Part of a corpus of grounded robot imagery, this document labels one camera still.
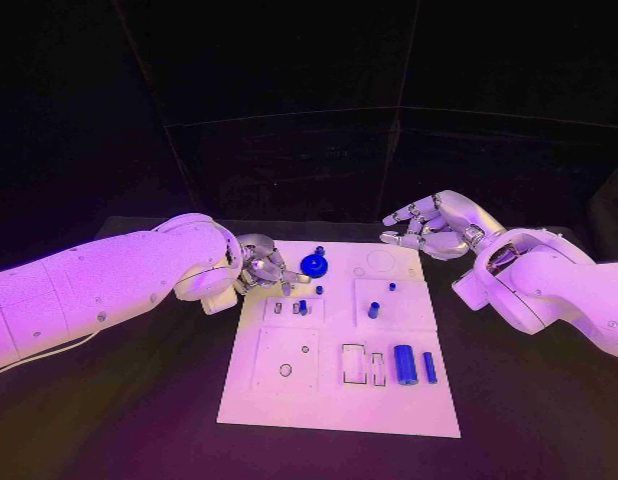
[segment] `white board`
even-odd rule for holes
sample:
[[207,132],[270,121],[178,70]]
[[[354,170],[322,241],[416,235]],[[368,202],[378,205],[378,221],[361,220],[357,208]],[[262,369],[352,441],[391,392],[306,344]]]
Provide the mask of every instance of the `white board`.
[[[218,422],[458,438],[417,252],[384,244],[322,245],[322,278],[298,285],[289,297],[279,286],[246,296]],[[318,244],[276,246],[299,271]],[[306,315],[293,313],[299,300],[308,302]],[[367,315],[371,302],[380,303],[376,319]],[[409,386],[397,382],[393,357],[401,344],[413,347],[419,376]],[[433,355],[436,384],[427,382],[425,352]]]

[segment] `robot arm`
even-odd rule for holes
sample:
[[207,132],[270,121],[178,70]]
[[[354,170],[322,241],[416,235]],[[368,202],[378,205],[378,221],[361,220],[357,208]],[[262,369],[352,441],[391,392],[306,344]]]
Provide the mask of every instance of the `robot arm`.
[[0,272],[0,367],[152,310],[171,290],[213,314],[289,272],[265,235],[239,239],[205,215],[90,242]]
[[461,194],[445,191],[384,218],[410,220],[404,236],[384,232],[387,243],[448,260],[474,250],[474,268],[453,290],[474,310],[492,305],[523,332],[537,333],[559,319],[596,346],[618,356],[618,263],[598,265],[560,235],[547,230],[507,231]]

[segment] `black table surface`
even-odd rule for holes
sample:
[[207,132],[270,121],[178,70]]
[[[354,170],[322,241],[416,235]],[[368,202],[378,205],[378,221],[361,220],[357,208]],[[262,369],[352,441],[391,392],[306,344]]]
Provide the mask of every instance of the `black table surface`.
[[[112,217],[99,238],[159,219]],[[378,242],[380,225],[223,221],[236,234]],[[564,322],[530,336],[420,255],[461,439],[215,422],[241,302],[171,294],[81,347],[0,375],[0,478],[618,479],[618,358]]]

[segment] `circular hole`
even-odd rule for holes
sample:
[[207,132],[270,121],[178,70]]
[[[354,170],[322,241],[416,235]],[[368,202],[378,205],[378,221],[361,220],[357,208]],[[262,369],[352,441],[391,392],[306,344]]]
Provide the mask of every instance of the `circular hole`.
[[289,377],[290,373],[292,373],[292,367],[288,363],[283,363],[283,365],[280,365],[280,375],[283,377]]

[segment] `cable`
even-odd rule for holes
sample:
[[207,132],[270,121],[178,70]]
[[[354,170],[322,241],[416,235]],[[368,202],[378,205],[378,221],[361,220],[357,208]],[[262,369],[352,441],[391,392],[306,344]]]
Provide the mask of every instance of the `cable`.
[[70,345],[68,347],[64,347],[64,348],[60,348],[58,350],[53,350],[51,352],[47,352],[44,353],[42,355],[38,355],[37,357],[28,357],[25,358],[24,360],[19,360],[17,363],[12,363],[11,365],[6,365],[2,369],[0,369],[0,373],[6,372],[8,370],[11,370],[14,367],[18,367],[19,365],[22,365],[24,363],[28,363],[28,362],[32,362],[34,360],[38,360],[40,358],[45,358],[45,357],[50,357],[51,355],[57,354],[57,353],[61,353],[61,352],[66,352],[67,350],[71,350],[74,347],[77,347],[79,345],[83,345],[96,335],[97,333],[100,332],[100,330],[97,332],[93,332],[93,334],[84,338],[79,343],[74,343],[73,345]]

